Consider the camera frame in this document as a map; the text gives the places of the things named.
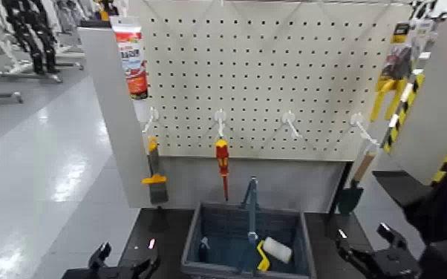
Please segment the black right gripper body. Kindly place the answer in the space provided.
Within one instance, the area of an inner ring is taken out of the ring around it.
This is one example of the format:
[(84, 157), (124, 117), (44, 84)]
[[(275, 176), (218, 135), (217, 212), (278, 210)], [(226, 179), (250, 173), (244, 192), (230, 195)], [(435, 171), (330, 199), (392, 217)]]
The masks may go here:
[(385, 249), (372, 255), (377, 278), (415, 278), (422, 269), (408, 250)]

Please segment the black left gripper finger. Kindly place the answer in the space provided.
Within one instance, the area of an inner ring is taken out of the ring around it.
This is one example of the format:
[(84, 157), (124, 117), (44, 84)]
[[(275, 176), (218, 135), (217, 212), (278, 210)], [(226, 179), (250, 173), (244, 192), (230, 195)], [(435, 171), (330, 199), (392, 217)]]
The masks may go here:
[(97, 250), (90, 256), (88, 260), (89, 269), (99, 269), (107, 266), (105, 260), (111, 253), (111, 245), (109, 242), (102, 243)]
[(134, 265), (131, 279), (149, 279), (160, 266), (160, 258), (147, 258), (144, 261)]

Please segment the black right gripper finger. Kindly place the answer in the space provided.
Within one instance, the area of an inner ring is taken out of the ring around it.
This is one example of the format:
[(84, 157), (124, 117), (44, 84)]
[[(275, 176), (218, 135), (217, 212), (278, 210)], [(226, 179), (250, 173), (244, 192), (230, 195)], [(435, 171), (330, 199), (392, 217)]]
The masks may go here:
[(337, 230), (335, 244), (339, 256), (362, 273), (365, 278), (376, 277), (371, 266), (371, 254), (353, 248), (348, 242), (348, 236), (341, 229)]
[(404, 236), (386, 223), (380, 223), (376, 232), (381, 238), (388, 242), (388, 247), (383, 249), (383, 251), (408, 251), (408, 243)]

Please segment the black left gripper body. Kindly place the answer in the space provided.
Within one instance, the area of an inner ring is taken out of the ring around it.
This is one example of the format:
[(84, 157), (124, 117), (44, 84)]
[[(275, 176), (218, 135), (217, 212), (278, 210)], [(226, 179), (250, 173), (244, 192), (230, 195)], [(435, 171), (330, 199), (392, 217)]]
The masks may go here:
[(134, 271), (125, 266), (102, 267), (93, 269), (67, 269), (61, 279), (131, 279)]

